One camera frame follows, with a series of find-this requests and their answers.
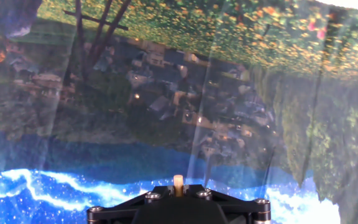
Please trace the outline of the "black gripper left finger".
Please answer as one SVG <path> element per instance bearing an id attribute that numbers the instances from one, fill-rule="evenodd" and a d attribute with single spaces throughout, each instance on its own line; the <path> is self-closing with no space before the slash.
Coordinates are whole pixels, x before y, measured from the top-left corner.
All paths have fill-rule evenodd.
<path id="1" fill-rule="evenodd" d="M 136 196 L 114 207 L 96 205 L 87 209 L 87 224 L 130 223 L 140 208 L 149 203 L 170 198 L 174 187 L 157 186 L 153 190 Z"/>

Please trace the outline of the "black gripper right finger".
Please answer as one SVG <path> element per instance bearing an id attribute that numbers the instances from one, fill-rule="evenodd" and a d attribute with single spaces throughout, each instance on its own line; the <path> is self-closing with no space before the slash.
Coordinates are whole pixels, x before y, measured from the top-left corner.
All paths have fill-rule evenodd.
<path id="1" fill-rule="evenodd" d="M 245 201 L 200 184 L 184 185 L 183 195 L 217 203 L 229 223 L 271 224 L 271 204 L 265 198 Z"/>

